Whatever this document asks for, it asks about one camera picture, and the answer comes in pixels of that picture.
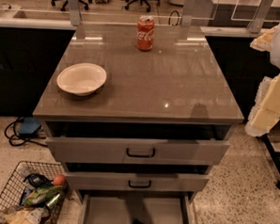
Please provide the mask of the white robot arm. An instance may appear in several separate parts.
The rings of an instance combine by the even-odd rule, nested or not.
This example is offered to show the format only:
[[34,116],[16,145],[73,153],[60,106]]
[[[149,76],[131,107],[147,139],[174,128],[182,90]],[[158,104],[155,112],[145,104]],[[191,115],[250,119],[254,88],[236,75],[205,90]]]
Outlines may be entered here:
[[[270,62],[280,69],[280,23],[260,37],[253,39],[250,46],[259,52],[270,53]],[[280,121],[280,73],[274,78],[265,76],[257,89],[255,105],[251,108],[245,132],[261,137]]]

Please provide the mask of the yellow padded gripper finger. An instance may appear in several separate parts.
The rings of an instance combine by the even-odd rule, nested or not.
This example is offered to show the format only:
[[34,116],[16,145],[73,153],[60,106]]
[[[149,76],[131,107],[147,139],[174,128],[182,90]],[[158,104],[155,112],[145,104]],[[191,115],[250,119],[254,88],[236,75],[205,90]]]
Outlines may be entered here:
[[263,78],[255,102],[245,124],[245,132],[250,136],[261,137],[280,121],[280,73],[274,78]]
[[259,52],[270,52],[272,50],[272,40],[276,29],[277,27],[275,25],[261,36],[253,39],[250,46]]

